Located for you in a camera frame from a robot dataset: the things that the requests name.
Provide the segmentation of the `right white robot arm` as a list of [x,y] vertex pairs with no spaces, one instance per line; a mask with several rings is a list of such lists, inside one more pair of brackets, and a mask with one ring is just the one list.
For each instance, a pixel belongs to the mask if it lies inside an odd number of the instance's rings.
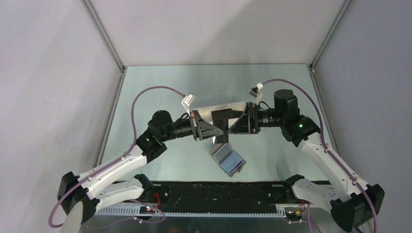
[[285,181],[285,201],[303,199],[321,207],[346,232],[369,220],[377,221],[385,196],[383,188],[369,184],[348,166],[326,141],[322,124],[300,113],[293,91],[276,91],[272,108],[241,102],[234,116],[229,123],[230,134],[257,134],[261,128],[280,128],[284,138],[309,156],[333,187],[328,190],[313,185],[302,175],[294,175]]

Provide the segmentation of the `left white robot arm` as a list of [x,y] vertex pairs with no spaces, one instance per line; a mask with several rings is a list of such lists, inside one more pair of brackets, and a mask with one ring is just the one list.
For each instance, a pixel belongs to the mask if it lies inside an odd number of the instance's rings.
[[152,182],[144,174],[120,183],[117,179],[158,158],[167,150],[167,141],[186,136],[204,140],[226,132],[221,126],[207,121],[198,110],[184,113],[176,121],[168,111],[157,111],[148,122],[146,131],[134,139],[124,154],[80,175],[73,172],[65,174],[61,179],[57,205],[68,215],[76,204],[82,203],[81,223],[84,223],[100,209],[118,202],[148,202],[153,198],[154,190]]

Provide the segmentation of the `silver metal card holder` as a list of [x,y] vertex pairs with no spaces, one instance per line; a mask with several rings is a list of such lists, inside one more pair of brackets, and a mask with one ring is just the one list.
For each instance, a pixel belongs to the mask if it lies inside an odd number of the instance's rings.
[[229,176],[233,177],[241,172],[246,161],[236,152],[229,143],[217,144],[209,151],[216,164]]

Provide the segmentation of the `black credit card stack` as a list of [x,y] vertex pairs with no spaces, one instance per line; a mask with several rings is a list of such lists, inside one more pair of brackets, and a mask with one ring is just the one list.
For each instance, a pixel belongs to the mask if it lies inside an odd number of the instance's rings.
[[239,118],[243,115],[243,111],[233,110],[233,109],[222,109],[217,111],[212,111],[212,120],[220,119],[234,119]]

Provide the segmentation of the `white plastic tray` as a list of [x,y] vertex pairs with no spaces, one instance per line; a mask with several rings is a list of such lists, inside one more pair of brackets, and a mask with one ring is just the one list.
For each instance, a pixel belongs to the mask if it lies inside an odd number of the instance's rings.
[[[244,111],[245,107],[246,107],[246,102],[235,102],[235,103],[215,105],[215,106],[209,106],[209,107],[203,107],[203,108],[196,108],[195,110],[199,112],[199,114],[205,121],[213,125],[213,120],[211,116],[212,111],[217,111],[217,110],[222,110],[222,109],[233,109],[233,110],[238,110],[238,111]],[[228,120],[229,127],[232,126],[237,119],[238,118],[229,119]]]

